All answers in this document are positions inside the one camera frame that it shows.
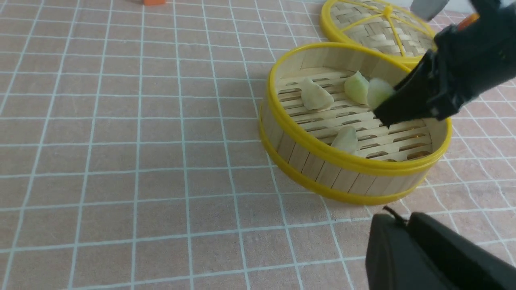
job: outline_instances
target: tiled surface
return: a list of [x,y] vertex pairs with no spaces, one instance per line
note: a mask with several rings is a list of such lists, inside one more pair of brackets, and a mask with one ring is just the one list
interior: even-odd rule
[[[323,40],[320,4],[0,0],[0,11],[2,290],[367,288],[380,207],[308,194],[256,132],[273,62]],[[513,82],[469,104],[446,157],[392,206],[514,263],[515,108]]]

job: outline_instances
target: food piece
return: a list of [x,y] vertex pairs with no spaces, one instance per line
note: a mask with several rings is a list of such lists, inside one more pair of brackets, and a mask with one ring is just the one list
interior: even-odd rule
[[326,110],[331,107],[333,97],[320,85],[311,79],[305,78],[299,83],[301,87],[301,100],[308,110]]
[[394,95],[394,93],[395,91],[389,83],[380,78],[373,78],[369,81],[367,103],[374,110],[390,96]]
[[367,91],[369,82],[357,71],[344,82],[344,93],[354,102],[367,105]]
[[331,146],[346,153],[354,154],[358,150],[357,130],[353,126],[343,127],[338,132]]

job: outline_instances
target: yellow rim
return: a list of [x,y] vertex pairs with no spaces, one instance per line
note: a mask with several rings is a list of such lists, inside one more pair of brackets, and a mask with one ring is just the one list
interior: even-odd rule
[[[330,10],[331,10],[331,7],[336,3],[336,2],[346,2],[346,3],[352,3],[352,4],[356,4],[356,5],[359,5],[359,6],[363,6],[365,8],[369,8],[371,10],[374,10],[376,12],[378,12],[379,14],[378,15],[372,15],[372,16],[369,16],[365,19],[362,19],[361,21],[359,22],[364,22],[366,20],[369,20],[371,18],[374,18],[374,17],[380,17],[380,16],[385,16],[391,26],[392,29],[394,29],[394,25],[392,23],[392,18],[396,19],[396,20],[399,20],[411,27],[413,27],[414,29],[420,31],[421,33],[424,33],[426,35],[428,35],[429,37],[433,38],[435,36],[435,31],[432,30],[432,28],[430,28],[430,26],[428,24],[426,24],[425,22],[423,21],[420,21],[415,15],[413,15],[410,11],[406,10],[406,9],[403,9],[401,7],[398,7],[396,5],[392,5],[388,2],[385,2],[383,0],[375,0],[376,2],[378,3],[382,3],[382,4],[385,4],[387,5],[387,7],[389,9],[386,8],[385,11],[381,11],[379,9],[375,9],[373,7],[370,7],[369,5],[365,5],[363,3],[359,3],[359,2],[355,2],[353,0],[329,0],[327,1],[323,6],[322,6],[322,10],[321,10],[321,17],[320,17],[320,26],[321,26],[321,29],[323,30],[324,34],[326,35],[326,37],[330,40],[330,41],[334,41],[334,42],[344,42],[344,43],[351,43],[351,44],[355,44],[355,45],[360,45],[359,43],[357,43],[356,41],[352,40],[351,38],[349,38],[346,34],[344,34],[343,32],[345,30],[348,29],[348,27],[344,28],[344,29],[339,29],[335,23],[333,23],[333,21],[331,20],[331,16],[330,16]],[[403,13],[406,13],[407,15],[410,15],[412,17],[414,17],[414,19],[416,19],[425,29],[426,31],[420,29],[419,27],[411,24],[411,23],[408,23],[406,21],[404,21],[403,19],[400,19],[396,16],[391,16],[390,13],[392,12],[392,9],[396,9],[396,10],[399,10]],[[418,56],[418,57],[406,57],[404,52],[403,52],[403,49],[401,49],[401,40],[399,39],[399,37],[397,36],[398,34],[394,32],[394,36],[396,38],[396,43],[398,46],[400,46],[400,50],[401,50],[401,56],[398,56],[398,55],[389,55],[389,57],[392,57],[394,60],[396,61],[399,61],[407,66],[409,66],[409,68],[414,68],[415,65],[419,62],[419,60],[421,59],[421,56]]]
[[437,162],[442,157],[442,155],[448,149],[450,140],[452,138],[452,122],[450,119],[446,119],[445,121],[447,130],[446,138],[443,144],[435,152],[421,159],[405,162],[383,162],[380,160],[370,160],[347,154],[317,140],[315,137],[303,130],[303,128],[301,128],[296,122],[294,122],[292,118],[287,114],[285,109],[283,109],[283,107],[281,106],[278,96],[276,95],[276,92],[274,90],[274,80],[276,79],[276,71],[278,69],[278,66],[285,62],[285,60],[290,58],[292,55],[304,50],[316,49],[319,47],[339,47],[342,49],[352,49],[364,52],[367,54],[374,55],[385,61],[388,61],[392,65],[397,66],[402,70],[405,70],[407,73],[410,72],[410,70],[407,67],[398,62],[393,61],[390,57],[382,53],[375,52],[371,49],[365,48],[363,46],[354,44],[337,42],[319,42],[300,46],[292,51],[289,51],[288,53],[283,55],[283,57],[281,57],[278,60],[278,62],[272,67],[269,74],[269,80],[267,82],[266,97],[269,108],[275,120],[282,127],[282,129],[290,137],[294,139],[295,142],[299,143],[319,158],[327,160],[328,162],[331,162],[336,166],[370,175],[400,176],[413,174],[430,168],[435,162]]
[[291,178],[293,181],[297,182],[304,188],[311,190],[315,192],[318,195],[321,195],[323,197],[333,199],[340,202],[346,202],[346,203],[354,203],[354,204],[362,204],[362,205],[379,205],[379,204],[386,204],[390,203],[396,200],[399,200],[403,198],[404,196],[408,195],[412,191],[414,191],[420,184],[425,180],[425,177],[421,178],[421,180],[412,188],[405,190],[403,192],[400,192],[395,195],[390,196],[360,196],[360,195],[353,195],[349,194],[344,191],[338,191],[332,188],[329,188],[324,185],[320,185],[317,182],[309,179],[308,177],[304,176],[303,174],[296,171],[290,164],[285,162],[281,158],[281,156],[274,150],[272,147],[272,144],[267,139],[267,136],[265,136],[265,130],[263,128],[262,124],[262,108],[260,107],[260,118],[258,120],[258,126],[259,126],[259,134],[260,139],[262,140],[263,147],[265,148],[265,151],[269,154],[272,161],[283,171],[289,178]]

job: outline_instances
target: bamboo steamer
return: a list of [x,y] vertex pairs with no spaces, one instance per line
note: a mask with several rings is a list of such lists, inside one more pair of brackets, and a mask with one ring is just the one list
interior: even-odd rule
[[[260,108],[262,144],[291,179],[322,196],[356,204],[385,204],[413,191],[446,152],[449,119],[393,125],[347,99],[344,81],[360,71],[397,84],[409,69],[363,46],[321,42],[285,54],[271,69]],[[330,110],[307,110],[299,82],[309,77],[335,99]],[[329,146],[343,126],[354,126],[360,150],[350,155]]]
[[331,41],[363,45],[411,69],[435,48],[429,25],[383,0],[329,0],[322,8],[320,26]]

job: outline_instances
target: orange object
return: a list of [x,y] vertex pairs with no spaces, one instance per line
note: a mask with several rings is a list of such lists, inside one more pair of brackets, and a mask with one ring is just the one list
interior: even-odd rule
[[459,25],[458,25],[458,29],[459,30],[463,30],[464,28],[466,28],[468,25],[472,24],[473,22],[477,21],[478,18],[480,16],[478,15],[478,13],[474,13],[474,14],[471,14],[470,16],[466,17],[464,20],[462,20]]
[[166,3],[166,0],[143,0],[143,4],[145,6],[163,5],[165,3]]

